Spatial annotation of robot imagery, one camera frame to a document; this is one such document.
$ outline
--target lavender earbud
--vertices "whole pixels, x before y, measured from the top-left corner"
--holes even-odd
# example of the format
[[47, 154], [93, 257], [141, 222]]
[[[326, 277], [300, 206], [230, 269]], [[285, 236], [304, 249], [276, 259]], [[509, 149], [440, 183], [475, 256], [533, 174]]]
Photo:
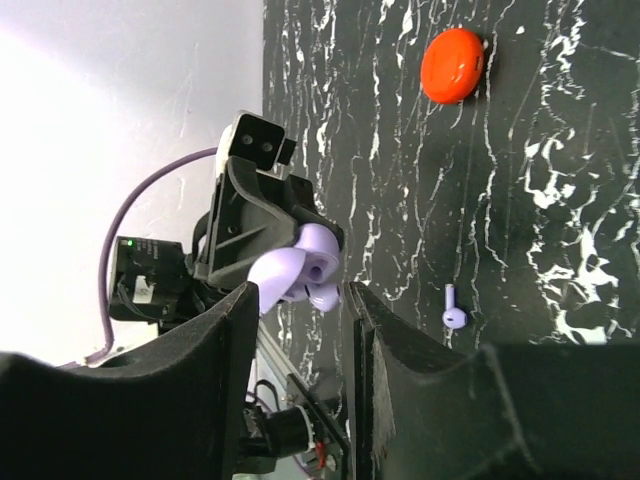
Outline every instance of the lavender earbud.
[[330, 312], [340, 302], [340, 289], [335, 283], [309, 283], [305, 289], [309, 295], [309, 302], [321, 312]]
[[456, 308], [456, 287], [451, 284], [445, 287], [445, 308], [442, 314], [445, 326], [458, 329], [467, 324], [467, 314]]
[[322, 284], [340, 267], [338, 239], [324, 225], [307, 223], [300, 227], [294, 248], [307, 252], [299, 279], [303, 283]]
[[299, 248], [279, 248], [254, 262], [247, 280], [258, 285], [260, 313], [269, 312], [287, 294], [297, 298], [295, 284], [306, 258], [307, 253]]
[[282, 300], [285, 302], [296, 303], [306, 300], [308, 298], [307, 291], [304, 288], [304, 284], [296, 281], [291, 288], [282, 296]]

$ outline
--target wireless earbud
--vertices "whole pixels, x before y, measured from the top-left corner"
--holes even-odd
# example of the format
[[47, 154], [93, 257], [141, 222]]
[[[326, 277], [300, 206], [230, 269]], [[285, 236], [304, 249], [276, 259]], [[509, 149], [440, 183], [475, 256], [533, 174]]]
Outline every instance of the wireless earbud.
[[311, 304], [321, 312], [330, 312], [340, 302], [340, 289], [335, 283], [308, 283], [305, 289]]
[[324, 225], [307, 223], [300, 228], [294, 248], [307, 252], [300, 281], [323, 284], [340, 267], [340, 246], [331, 230]]
[[282, 300], [285, 302], [296, 303], [306, 300], [308, 298], [307, 291], [304, 288], [304, 284], [296, 282], [291, 285], [291, 288], [282, 296]]
[[449, 328], [462, 328], [467, 324], [467, 314], [456, 308], [456, 287], [449, 284], [444, 288], [446, 310], [442, 314], [442, 321]]
[[295, 284], [306, 258], [304, 250], [289, 247], [267, 252], [253, 263], [247, 280], [258, 285], [261, 314], [269, 312], [287, 294], [300, 299]]

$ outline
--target red round object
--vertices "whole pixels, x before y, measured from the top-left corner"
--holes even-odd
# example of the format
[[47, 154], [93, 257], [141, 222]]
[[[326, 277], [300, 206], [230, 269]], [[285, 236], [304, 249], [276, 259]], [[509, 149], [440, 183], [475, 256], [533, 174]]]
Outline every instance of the red round object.
[[484, 49], [477, 35], [464, 28], [447, 30], [424, 54], [422, 89], [434, 102], [459, 102], [476, 88], [483, 67]]

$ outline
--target screw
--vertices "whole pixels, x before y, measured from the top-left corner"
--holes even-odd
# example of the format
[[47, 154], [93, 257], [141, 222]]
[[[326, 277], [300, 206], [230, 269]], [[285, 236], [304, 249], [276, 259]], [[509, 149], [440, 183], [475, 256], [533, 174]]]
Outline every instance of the screw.
[[336, 463], [336, 459], [333, 455], [327, 455], [326, 465], [329, 470], [335, 472], [338, 468], [338, 464]]

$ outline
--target white wall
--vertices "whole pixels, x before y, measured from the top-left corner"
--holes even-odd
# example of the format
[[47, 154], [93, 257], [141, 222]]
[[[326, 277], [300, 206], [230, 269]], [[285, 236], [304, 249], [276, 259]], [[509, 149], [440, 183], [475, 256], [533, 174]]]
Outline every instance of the white wall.
[[[261, 111], [261, 0], [0, 0], [0, 350], [98, 349], [97, 261], [113, 214], [161, 165]], [[190, 248], [214, 161], [166, 178], [122, 234]], [[118, 326], [119, 344], [153, 332]]]

